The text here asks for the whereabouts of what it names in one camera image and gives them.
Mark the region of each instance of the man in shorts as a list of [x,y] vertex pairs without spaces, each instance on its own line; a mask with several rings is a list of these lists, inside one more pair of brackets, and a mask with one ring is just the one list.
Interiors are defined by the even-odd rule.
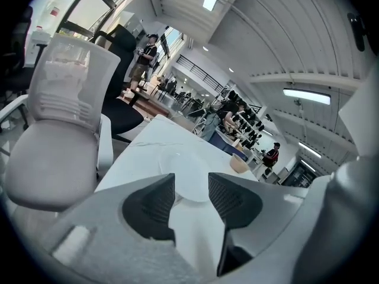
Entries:
[[133,68],[130,71],[129,78],[131,78],[131,90],[136,90],[138,83],[140,83],[142,74],[144,72],[147,73],[149,70],[149,64],[150,61],[154,59],[157,51],[157,47],[155,46],[155,43],[158,40],[158,35],[152,34],[149,36],[149,42],[146,44],[146,47],[143,49],[143,51],[138,52],[138,59],[136,64],[133,66]]

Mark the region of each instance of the white office chair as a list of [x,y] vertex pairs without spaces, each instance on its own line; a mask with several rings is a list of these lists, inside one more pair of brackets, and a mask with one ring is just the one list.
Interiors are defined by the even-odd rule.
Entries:
[[34,71],[28,95],[0,111],[4,120],[21,104],[35,122],[14,146],[5,191],[18,205],[63,211],[91,194],[97,168],[113,162],[110,120],[101,107],[120,58],[83,40],[55,34]]

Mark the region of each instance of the white desk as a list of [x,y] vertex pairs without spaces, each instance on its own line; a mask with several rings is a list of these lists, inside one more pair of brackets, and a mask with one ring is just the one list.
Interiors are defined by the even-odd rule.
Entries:
[[[237,174],[230,156],[171,120],[158,115],[121,153],[96,188],[96,192],[146,177],[161,175],[158,159],[167,147],[185,147],[206,161],[209,172],[256,180],[248,171]],[[182,199],[171,209],[169,226],[175,231],[176,249],[206,279],[216,277],[224,224],[210,201]]]

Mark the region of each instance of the chair seat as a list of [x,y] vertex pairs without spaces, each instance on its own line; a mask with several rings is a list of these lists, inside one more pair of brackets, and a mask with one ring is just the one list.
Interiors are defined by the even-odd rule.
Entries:
[[63,211],[96,188],[97,138],[75,124],[41,120],[12,150],[5,174],[9,198],[18,205]]
[[117,98],[104,100],[101,113],[111,120],[112,135],[130,131],[143,122],[138,111]]
[[8,91],[21,92],[29,89],[33,67],[24,67],[20,72],[4,77],[4,88]]

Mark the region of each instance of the window frame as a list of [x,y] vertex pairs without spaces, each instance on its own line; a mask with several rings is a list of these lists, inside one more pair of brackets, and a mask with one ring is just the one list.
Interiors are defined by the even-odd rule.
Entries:
[[78,4],[80,3],[80,1],[81,0],[75,0],[73,2],[73,4],[69,7],[69,9],[67,10],[66,14],[63,16],[63,18],[62,18],[62,20],[61,20],[61,22],[60,22],[60,24],[59,24],[59,26],[58,26],[58,28],[56,30],[56,33],[59,33],[59,31],[62,28],[65,28],[67,30],[73,31],[74,33],[83,35],[83,36],[88,37],[88,38],[92,38],[94,36],[94,34],[98,30],[100,30],[102,28],[102,26],[105,24],[105,22],[107,22],[107,20],[112,16],[113,12],[117,8],[117,5],[120,5],[121,3],[124,2],[124,0],[118,0],[117,2],[114,2],[113,0],[102,0],[105,4],[108,5],[109,10],[107,12],[105,12],[105,14],[103,14],[101,16],[101,17],[104,16],[103,19],[98,24],[97,28],[92,32],[92,31],[87,30],[86,28],[81,27],[80,25],[77,25],[76,23],[73,23],[73,22],[71,22],[71,21],[68,20],[68,18],[70,17],[71,13],[78,6]]

